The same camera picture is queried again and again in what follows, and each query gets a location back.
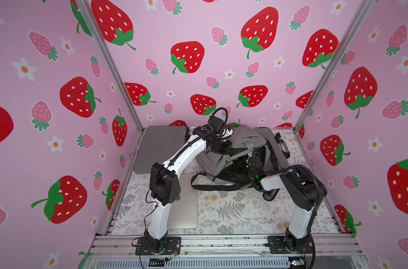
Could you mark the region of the silver laptop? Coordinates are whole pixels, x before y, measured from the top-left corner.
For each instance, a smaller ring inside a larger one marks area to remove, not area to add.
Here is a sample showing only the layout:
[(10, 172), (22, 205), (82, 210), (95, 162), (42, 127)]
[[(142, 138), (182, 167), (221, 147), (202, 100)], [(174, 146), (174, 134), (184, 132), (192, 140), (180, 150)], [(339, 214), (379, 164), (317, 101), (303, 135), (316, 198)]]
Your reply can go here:
[(198, 225), (198, 191), (191, 185), (195, 173), (183, 173), (179, 179), (179, 199), (170, 209), (168, 230), (195, 229)]

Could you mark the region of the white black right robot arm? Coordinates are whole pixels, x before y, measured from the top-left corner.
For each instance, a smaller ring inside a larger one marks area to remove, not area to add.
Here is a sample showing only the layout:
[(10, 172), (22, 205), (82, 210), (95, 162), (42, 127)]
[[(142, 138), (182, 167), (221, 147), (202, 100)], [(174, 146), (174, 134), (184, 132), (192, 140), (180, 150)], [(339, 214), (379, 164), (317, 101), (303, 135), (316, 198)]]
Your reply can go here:
[(240, 175), (258, 191), (287, 190), (295, 208), (285, 232), (285, 248), (291, 253), (300, 252), (303, 245), (312, 241), (311, 226), (328, 193), (324, 184), (304, 165), (264, 171), (258, 153), (242, 157), (236, 166)]

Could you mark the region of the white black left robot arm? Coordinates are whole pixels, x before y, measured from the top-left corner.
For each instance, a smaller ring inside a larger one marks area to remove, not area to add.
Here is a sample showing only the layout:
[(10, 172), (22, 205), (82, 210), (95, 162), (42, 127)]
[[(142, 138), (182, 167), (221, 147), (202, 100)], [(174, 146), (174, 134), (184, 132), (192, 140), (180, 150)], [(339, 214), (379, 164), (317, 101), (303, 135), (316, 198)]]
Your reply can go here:
[(233, 129), (227, 120), (227, 109), (216, 109), (207, 124), (195, 128), (187, 142), (171, 158), (152, 166), (149, 191), (155, 208), (151, 213), (150, 227), (144, 233), (144, 239), (152, 252), (160, 253), (165, 248), (171, 204), (180, 195), (179, 178), (185, 168), (208, 148), (218, 154), (230, 151), (229, 138)]

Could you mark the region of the dark grey laptop sleeve left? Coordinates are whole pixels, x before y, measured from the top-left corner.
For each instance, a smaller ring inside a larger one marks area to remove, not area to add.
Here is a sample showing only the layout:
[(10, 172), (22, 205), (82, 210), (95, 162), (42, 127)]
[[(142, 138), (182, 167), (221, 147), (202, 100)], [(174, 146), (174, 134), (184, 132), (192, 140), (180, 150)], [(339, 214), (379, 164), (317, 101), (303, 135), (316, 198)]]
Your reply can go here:
[(155, 163), (162, 164), (172, 157), (189, 139), (186, 126), (150, 126), (146, 128), (138, 149), (133, 171), (150, 174)]

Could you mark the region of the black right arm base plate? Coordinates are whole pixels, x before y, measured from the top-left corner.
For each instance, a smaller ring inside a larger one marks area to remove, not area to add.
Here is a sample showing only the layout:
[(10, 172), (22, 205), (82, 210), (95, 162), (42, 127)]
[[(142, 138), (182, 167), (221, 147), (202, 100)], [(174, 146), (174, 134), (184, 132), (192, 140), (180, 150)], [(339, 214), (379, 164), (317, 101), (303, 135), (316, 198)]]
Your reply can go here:
[(272, 254), (312, 254), (315, 250), (308, 235), (302, 239), (294, 236), (269, 236), (267, 240)]

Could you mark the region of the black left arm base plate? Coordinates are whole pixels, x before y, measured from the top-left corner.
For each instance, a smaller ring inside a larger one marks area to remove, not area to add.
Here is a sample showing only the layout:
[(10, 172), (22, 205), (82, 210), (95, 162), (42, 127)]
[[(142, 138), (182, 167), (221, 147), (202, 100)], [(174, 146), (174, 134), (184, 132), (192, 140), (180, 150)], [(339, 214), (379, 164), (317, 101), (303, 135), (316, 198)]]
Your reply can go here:
[(181, 249), (181, 237), (164, 237), (159, 241), (149, 237), (140, 237), (136, 244), (135, 255), (154, 256), (178, 254)]

